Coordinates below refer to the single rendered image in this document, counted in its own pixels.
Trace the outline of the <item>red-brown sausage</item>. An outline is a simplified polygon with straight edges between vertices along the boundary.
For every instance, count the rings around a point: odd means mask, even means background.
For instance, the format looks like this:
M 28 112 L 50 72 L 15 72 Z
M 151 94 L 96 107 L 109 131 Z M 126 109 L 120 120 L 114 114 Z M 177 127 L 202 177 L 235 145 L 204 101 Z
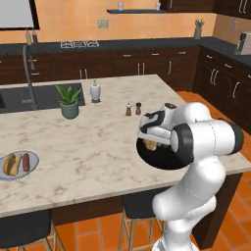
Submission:
M 29 155 L 27 153 L 24 153 L 23 155 L 23 169 L 24 172 L 29 172 Z

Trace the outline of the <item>grey plate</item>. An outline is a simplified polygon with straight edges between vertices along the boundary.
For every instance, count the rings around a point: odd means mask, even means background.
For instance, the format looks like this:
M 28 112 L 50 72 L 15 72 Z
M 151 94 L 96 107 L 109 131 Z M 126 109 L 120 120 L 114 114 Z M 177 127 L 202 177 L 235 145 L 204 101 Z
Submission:
M 39 163 L 39 158 L 38 156 L 33 153 L 33 152 L 30 152 L 30 151 L 16 151 L 16 152 L 13 152 L 15 155 L 24 155 L 24 153 L 27 153 L 29 155 L 29 172 L 24 172 L 24 169 L 23 169 L 23 158 L 21 159 L 21 162 L 20 162 L 20 165 L 19 165 L 19 173 L 16 175 L 16 176 L 7 176 L 4 174 L 4 171 L 3 171 L 3 166 L 4 166 L 4 162 L 5 160 L 7 159 L 7 156 L 9 155 L 6 155 L 2 158 L 0 158 L 0 179 L 1 180 L 15 180 L 15 179 L 19 179 L 19 178 L 22 178 L 24 176 L 27 176 L 29 173 L 31 173 L 35 168 L 36 166 L 38 165 Z

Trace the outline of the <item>dark wood island base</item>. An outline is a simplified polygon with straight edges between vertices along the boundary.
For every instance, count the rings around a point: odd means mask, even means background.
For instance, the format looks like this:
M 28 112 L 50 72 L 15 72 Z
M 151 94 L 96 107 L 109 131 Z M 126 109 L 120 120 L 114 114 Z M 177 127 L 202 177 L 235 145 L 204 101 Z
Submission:
M 230 175 L 217 193 L 216 210 L 205 217 L 192 231 L 195 244 L 202 251 L 221 251 L 220 228 L 226 223 L 228 207 L 242 175 Z M 91 233 L 98 229 L 98 220 L 106 222 L 102 228 L 105 250 L 112 251 L 119 241 L 120 215 L 123 211 L 121 196 L 84 202 L 52 210 L 52 220 L 66 251 L 101 251 L 101 239 Z

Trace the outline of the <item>black bar stool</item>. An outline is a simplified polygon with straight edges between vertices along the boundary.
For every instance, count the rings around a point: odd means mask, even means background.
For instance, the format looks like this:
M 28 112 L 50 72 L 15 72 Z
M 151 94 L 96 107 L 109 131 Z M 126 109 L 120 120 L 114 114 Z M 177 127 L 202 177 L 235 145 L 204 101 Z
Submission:
M 0 249 L 25 251 L 26 245 L 36 241 L 42 241 L 46 251 L 57 247 L 65 251 L 50 209 L 0 218 Z
M 156 188 L 122 196 L 124 210 L 120 229 L 118 251 L 122 250 L 124 234 L 128 240 L 127 251 L 144 251 L 153 247 L 153 228 L 157 224 L 160 231 L 164 230 L 165 224 L 155 217 L 152 210 L 152 200 L 155 195 L 164 191 L 164 188 Z M 150 221 L 149 243 L 147 245 L 133 247 L 135 227 L 137 221 Z

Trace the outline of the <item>hob with white grates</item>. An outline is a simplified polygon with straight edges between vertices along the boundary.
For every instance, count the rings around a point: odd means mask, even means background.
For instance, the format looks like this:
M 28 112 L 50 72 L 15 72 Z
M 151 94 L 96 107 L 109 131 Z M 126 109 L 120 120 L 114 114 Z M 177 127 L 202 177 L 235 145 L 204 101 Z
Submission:
M 95 48 L 99 47 L 97 40 L 86 41 L 61 41 L 61 49 Z

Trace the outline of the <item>dark sink basin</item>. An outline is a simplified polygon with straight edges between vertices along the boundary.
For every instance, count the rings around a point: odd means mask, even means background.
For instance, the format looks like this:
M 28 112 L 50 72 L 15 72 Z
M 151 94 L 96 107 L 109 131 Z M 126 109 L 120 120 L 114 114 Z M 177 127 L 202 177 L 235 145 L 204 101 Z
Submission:
M 34 96 L 39 110 L 60 107 L 62 97 L 54 84 L 35 86 Z M 0 89 L 0 114 L 33 111 L 27 87 Z

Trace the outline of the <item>beige toaster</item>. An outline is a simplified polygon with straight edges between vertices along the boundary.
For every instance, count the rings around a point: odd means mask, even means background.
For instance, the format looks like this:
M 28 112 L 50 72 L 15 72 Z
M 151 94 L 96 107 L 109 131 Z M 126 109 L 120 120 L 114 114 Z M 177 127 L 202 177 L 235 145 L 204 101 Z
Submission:
M 237 47 L 234 50 L 234 54 L 251 55 L 251 32 L 242 32 L 240 34 Z

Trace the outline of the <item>white soap dispenser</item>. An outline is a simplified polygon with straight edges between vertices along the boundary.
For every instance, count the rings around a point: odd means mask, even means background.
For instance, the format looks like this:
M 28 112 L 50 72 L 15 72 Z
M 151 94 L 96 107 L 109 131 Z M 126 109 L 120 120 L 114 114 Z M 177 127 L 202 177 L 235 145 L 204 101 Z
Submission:
M 100 101 L 101 87 L 96 80 L 93 80 L 93 83 L 90 86 L 90 95 L 93 103 L 98 103 Z

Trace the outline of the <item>short dark base cupboard run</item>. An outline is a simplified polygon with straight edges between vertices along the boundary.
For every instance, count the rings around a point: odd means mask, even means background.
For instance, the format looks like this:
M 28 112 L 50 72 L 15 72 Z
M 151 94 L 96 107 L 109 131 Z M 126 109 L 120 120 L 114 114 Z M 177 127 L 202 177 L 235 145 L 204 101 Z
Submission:
M 201 47 L 193 91 L 251 134 L 251 84 L 238 70 L 231 58 Z

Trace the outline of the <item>green plant in pot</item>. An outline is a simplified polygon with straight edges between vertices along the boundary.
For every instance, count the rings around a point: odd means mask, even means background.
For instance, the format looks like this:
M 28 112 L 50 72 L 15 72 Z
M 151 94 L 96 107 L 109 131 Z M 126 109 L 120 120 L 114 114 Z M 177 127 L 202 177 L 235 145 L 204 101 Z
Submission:
M 63 117 L 68 120 L 75 119 L 79 113 L 78 100 L 81 90 L 74 91 L 71 86 L 65 90 L 58 84 L 56 84 L 56 89 L 61 96 L 59 103 Z

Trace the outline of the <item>black-framed window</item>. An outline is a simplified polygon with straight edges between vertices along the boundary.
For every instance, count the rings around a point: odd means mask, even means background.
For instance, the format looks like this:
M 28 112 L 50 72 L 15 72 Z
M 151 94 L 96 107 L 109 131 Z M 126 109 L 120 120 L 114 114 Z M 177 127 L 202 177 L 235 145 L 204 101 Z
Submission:
M 40 29 L 35 0 L 0 0 L 0 30 Z

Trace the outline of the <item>grey pot with utensils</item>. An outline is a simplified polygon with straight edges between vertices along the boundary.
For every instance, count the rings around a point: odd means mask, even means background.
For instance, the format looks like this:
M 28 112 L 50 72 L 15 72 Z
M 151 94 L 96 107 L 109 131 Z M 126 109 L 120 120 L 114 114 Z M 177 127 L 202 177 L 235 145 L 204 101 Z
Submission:
M 201 38 L 202 26 L 204 24 L 205 23 L 203 22 L 203 20 L 201 20 L 201 21 L 196 20 L 195 21 L 194 39 L 200 39 Z

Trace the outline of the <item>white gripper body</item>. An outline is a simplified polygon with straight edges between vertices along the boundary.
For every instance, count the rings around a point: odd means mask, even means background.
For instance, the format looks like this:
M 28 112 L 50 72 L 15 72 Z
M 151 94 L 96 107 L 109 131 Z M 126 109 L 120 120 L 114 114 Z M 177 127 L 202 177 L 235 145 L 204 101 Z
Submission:
M 144 130 L 142 127 L 138 130 L 137 136 L 139 138 L 155 141 L 160 144 L 170 145 L 171 126 L 151 126 Z

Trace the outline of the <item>long dark base cupboard run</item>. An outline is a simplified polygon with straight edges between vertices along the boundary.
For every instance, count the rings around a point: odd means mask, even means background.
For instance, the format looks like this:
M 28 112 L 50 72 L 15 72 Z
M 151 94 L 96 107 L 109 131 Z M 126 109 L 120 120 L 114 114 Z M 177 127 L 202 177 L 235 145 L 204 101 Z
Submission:
M 130 49 L 0 56 L 0 84 L 89 79 L 127 75 L 158 75 L 175 91 L 193 87 L 199 48 Z

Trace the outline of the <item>grey sink tap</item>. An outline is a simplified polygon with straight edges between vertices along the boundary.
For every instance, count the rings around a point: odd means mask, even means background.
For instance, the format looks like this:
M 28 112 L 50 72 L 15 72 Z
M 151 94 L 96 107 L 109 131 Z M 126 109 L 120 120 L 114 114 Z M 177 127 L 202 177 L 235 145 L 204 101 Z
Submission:
M 32 86 L 30 72 L 29 72 L 29 69 L 34 70 L 35 66 L 33 63 L 32 55 L 31 55 L 29 48 L 26 44 L 23 47 L 23 61 L 24 61 L 24 67 L 25 67 L 25 77 L 27 80 L 28 91 L 29 91 L 30 99 L 31 99 L 31 107 L 33 110 L 37 110 L 38 103 L 36 101 L 36 97 L 35 97 L 35 94 L 33 91 L 33 86 Z

